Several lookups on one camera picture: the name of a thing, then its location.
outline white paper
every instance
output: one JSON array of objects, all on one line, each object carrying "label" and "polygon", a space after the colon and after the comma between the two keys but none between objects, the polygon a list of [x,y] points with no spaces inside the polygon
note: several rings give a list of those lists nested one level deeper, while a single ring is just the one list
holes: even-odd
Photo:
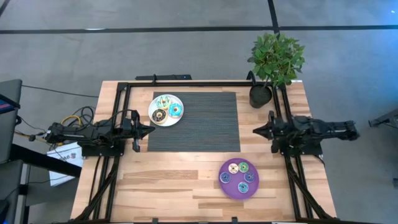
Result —
[{"label": "white paper", "polygon": [[[70,164],[76,166],[83,166],[83,157],[81,156],[81,147],[77,144],[77,142],[66,144],[63,146],[59,146],[54,150],[47,152],[47,156],[52,158],[60,159],[62,161],[66,161]],[[50,174],[50,185],[52,187],[58,186],[66,181],[74,179],[72,176],[66,176],[65,174],[60,174],[54,171],[49,171]]]}]

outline black flower pot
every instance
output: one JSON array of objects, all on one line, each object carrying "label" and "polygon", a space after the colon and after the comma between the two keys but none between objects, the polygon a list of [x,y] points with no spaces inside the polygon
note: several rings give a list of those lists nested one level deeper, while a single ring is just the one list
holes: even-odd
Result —
[{"label": "black flower pot", "polygon": [[272,92],[263,84],[257,84],[251,87],[249,92],[249,102],[254,108],[260,108],[272,99]]}]

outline white plate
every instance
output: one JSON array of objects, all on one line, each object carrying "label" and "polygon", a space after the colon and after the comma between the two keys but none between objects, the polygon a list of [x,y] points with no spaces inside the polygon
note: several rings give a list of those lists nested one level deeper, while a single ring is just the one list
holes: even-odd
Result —
[{"label": "white plate", "polygon": [[[166,111],[166,112],[167,112],[167,119],[166,119],[166,121],[165,121],[164,123],[162,123],[162,124],[157,124],[157,123],[152,119],[152,113],[153,113],[155,110],[158,109],[158,107],[157,107],[157,105],[156,105],[156,101],[157,101],[157,99],[158,99],[159,97],[161,97],[161,96],[168,96],[168,97],[172,100],[172,103],[171,103],[171,104],[173,104],[173,103],[178,103],[179,105],[181,105],[181,107],[182,107],[182,113],[181,113],[181,116],[180,116],[179,118],[172,118],[171,116],[169,116],[169,109],[167,109],[167,111]],[[164,95],[158,96],[157,98],[155,98],[154,100],[152,100],[152,102],[150,103],[149,108],[148,108],[148,115],[149,115],[150,120],[151,120],[154,124],[159,125],[159,126],[163,126],[163,127],[171,126],[171,125],[177,123],[177,122],[182,118],[182,115],[183,115],[183,114],[184,114],[184,105],[182,104],[181,100],[180,100],[178,97],[173,96],[173,95],[170,95],[170,94],[164,94]]]}]

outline dark gray mat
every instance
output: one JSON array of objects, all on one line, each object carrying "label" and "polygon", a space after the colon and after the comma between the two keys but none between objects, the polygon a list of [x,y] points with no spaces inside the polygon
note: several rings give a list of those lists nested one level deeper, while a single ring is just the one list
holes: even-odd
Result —
[{"label": "dark gray mat", "polygon": [[154,98],[171,94],[182,101],[184,112],[177,124],[149,134],[148,151],[240,152],[235,93],[155,92]]}]

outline wooden table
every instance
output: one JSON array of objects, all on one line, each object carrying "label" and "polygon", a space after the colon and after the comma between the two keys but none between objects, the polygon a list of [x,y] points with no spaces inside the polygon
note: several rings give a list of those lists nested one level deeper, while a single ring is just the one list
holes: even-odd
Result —
[{"label": "wooden table", "polygon": [[[111,116],[117,84],[114,81],[103,82],[95,121]],[[111,221],[149,222],[152,218],[159,218],[164,222],[230,222],[231,217],[238,217],[239,221],[294,220],[284,158],[271,153],[270,141],[252,133],[254,128],[266,124],[269,110],[275,111],[274,102],[271,100],[261,109],[252,108],[249,89],[246,86],[134,87],[129,109],[138,110],[141,122],[146,125],[150,123],[148,106],[155,91],[236,92],[241,152],[147,152],[148,137],[145,137],[140,142],[142,152],[136,153],[132,150],[132,141],[127,141],[125,155],[119,165]],[[303,83],[288,86],[287,93],[292,113],[310,116]],[[279,96],[284,112],[282,95]],[[218,185],[219,168],[234,157],[245,158],[258,169],[260,186],[249,200],[232,200],[222,193]],[[302,160],[309,191],[327,213],[335,216],[322,163],[314,156],[302,156]],[[79,215],[88,204],[96,161],[97,157],[84,161],[71,218]],[[302,194],[298,189],[297,192],[301,214],[305,217]],[[105,193],[103,197],[100,218],[104,217],[107,195]]]}]

